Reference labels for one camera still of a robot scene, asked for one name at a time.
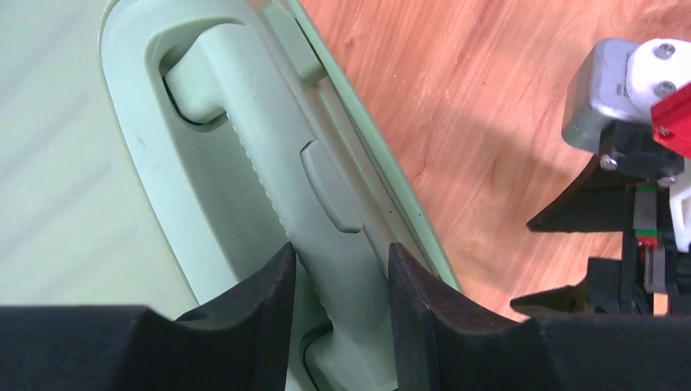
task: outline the metal screw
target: metal screw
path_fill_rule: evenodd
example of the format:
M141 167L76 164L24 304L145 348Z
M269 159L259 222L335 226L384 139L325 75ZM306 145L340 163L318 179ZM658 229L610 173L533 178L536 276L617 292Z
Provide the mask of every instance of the metal screw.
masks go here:
M660 81L660 84L653 88L653 92L660 98L664 98L676 91L676 86L671 81Z
M600 156L600 167L604 171L614 171L617 169L618 166L619 164L617 163L617 161L610 155Z
M658 179L658 185L660 187L669 187L676 183L676 177L662 177Z
M662 45L655 48L655 56L659 59L669 59L675 51L676 48L673 45L669 43L663 43Z

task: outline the mint green plastic panel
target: mint green plastic panel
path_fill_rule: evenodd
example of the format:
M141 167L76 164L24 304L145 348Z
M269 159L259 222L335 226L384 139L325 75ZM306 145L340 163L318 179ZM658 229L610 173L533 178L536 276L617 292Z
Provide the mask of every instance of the mint green plastic panel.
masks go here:
M0 6L0 304L144 303L171 317L197 306L105 86L111 6Z

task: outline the green plastic edge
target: green plastic edge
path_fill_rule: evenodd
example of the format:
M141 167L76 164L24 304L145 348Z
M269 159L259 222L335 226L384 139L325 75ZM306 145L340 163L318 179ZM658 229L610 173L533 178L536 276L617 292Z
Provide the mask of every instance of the green plastic edge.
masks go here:
M636 238L657 238L658 230L654 228L643 228L634 230L634 235L636 235Z
M657 191L658 186L657 185L636 185L636 191Z
M326 47L305 9L297 0L286 0L286 3L291 8L295 19L310 41L322 65L326 68L346 111L350 114L361 137L368 144L372 157L376 160L375 163L379 165L378 168L388 179L391 190L403 208L401 212L407 215L409 222L412 224L412 229L415 230L414 234L416 234L423 246L421 250L426 253L425 255L433 263L439 278L461 292L456 273L451 268L437 233L429 222L427 214L422 209L415 191L394 157L389 144L374 123L369 111L364 107L357 92L350 84L350 80L343 73L336 59L333 58L331 51Z

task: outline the wooden floor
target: wooden floor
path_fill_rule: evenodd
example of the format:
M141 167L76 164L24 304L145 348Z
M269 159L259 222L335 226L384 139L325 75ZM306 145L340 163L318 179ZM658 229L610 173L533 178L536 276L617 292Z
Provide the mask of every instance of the wooden floor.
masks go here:
M302 0L369 107L465 293L567 283L616 235L538 235L525 222L589 158L560 136L567 83L605 37L691 40L684 0Z

